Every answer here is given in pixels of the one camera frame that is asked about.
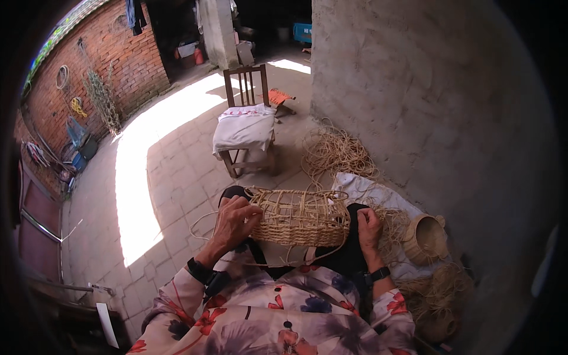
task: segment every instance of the hand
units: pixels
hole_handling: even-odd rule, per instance
[[[217,214],[215,233],[195,260],[212,269],[227,252],[235,249],[262,219],[262,209],[251,206],[246,198],[223,197]]]
[[[362,208],[357,211],[359,224],[359,244],[367,263],[377,258],[379,253],[379,239],[383,232],[383,221],[377,217],[372,208]]]

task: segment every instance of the blue crate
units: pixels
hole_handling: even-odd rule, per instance
[[[312,24],[294,23],[294,40],[312,43]]]

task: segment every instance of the floral blouse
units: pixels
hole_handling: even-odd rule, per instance
[[[254,262],[249,250],[224,259]],[[255,266],[219,261],[232,282],[204,305],[204,286],[180,270],[160,288],[128,353],[146,354],[416,354],[414,323],[397,289],[373,300],[370,325],[359,293],[324,267],[300,266],[273,280]]]

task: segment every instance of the wooden door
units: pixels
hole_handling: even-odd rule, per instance
[[[22,223],[16,230],[20,258],[50,281],[62,282],[61,203],[22,166]]]

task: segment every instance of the red flower print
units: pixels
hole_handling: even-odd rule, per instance
[[[282,297],[280,297],[280,295],[277,295],[276,297],[274,297],[274,300],[276,301],[276,304],[269,303],[268,308],[272,308],[273,310],[283,310],[284,304],[282,303]]]
[[[209,335],[211,328],[215,324],[215,318],[225,313],[226,308],[216,308],[211,315],[209,315],[209,310],[203,312],[201,317],[195,322],[196,327],[202,327],[199,331],[203,335]]]
[[[207,310],[209,308],[221,307],[226,302],[227,302],[227,299],[223,295],[216,294],[215,296],[211,297],[210,300],[207,301],[204,309]]]
[[[306,272],[310,271],[310,270],[318,270],[320,267],[317,265],[302,265],[299,267],[300,268],[300,272],[302,274],[305,274]]]
[[[278,343],[282,344],[282,355],[317,355],[318,347],[310,345],[304,338],[298,341],[298,333],[288,329],[278,332]]]
[[[345,308],[346,310],[352,311],[356,316],[360,317],[361,315],[359,315],[359,311],[357,311],[355,309],[355,307],[353,307],[353,305],[351,304],[351,302],[349,301],[341,301],[339,302],[339,305],[343,308]]]
[[[146,346],[146,343],[144,342],[144,340],[142,340],[142,339],[137,340],[137,342],[135,342],[134,345],[127,352],[127,354],[141,353],[143,351],[146,351],[146,349],[143,349],[143,347],[145,347],[145,346]]]
[[[403,349],[389,348],[389,350],[391,351],[392,355],[410,355],[410,353],[408,351],[403,350]]]
[[[168,305],[173,308],[173,310],[176,312],[176,315],[187,325],[189,325],[190,327],[193,326],[193,324],[195,323],[195,320],[193,320],[193,318],[191,318],[190,316],[188,316],[185,311],[181,308],[179,308],[177,306],[177,304],[175,304],[173,301],[169,301]]]
[[[392,298],[394,299],[394,301],[389,303],[389,305],[387,306],[388,311],[392,310],[391,315],[408,312],[406,310],[406,303],[404,302],[404,297],[400,292],[395,294]]]

